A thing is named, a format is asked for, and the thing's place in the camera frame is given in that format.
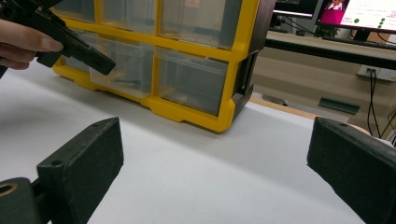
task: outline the finger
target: finger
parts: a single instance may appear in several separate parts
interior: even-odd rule
[[[12,61],[29,63],[35,57],[35,54],[35,51],[19,49],[9,44],[0,43],[0,57],[7,58]]]
[[[15,70],[22,70],[29,67],[29,63],[20,63],[15,62],[9,59],[0,58],[0,65],[15,69]]]
[[[62,43],[35,29],[0,20],[0,42],[32,51],[60,51]]]

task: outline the wall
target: wall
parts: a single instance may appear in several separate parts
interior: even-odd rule
[[[366,130],[370,104],[370,78],[357,75],[360,64],[340,62],[279,49],[264,48],[256,62],[254,91],[349,117],[348,122]],[[375,114],[381,132],[387,115],[396,108],[396,83],[380,81],[375,87]],[[318,106],[322,96],[360,105],[356,115]]]

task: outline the white table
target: white table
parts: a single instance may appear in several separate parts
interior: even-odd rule
[[[248,103],[225,133],[159,117],[33,63],[0,79],[0,180],[119,117],[125,163],[90,223],[362,223],[306,166],[312,119]]]

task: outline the power outlet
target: power outlet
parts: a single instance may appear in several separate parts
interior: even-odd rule
[[[387,80],[387,81],[396,81],[396,71],[390,70],[386,68],[362,65],[358,71],[358,75],[364,77],[370,77],[371,72],[373,75],[376,75],[377,78]]]

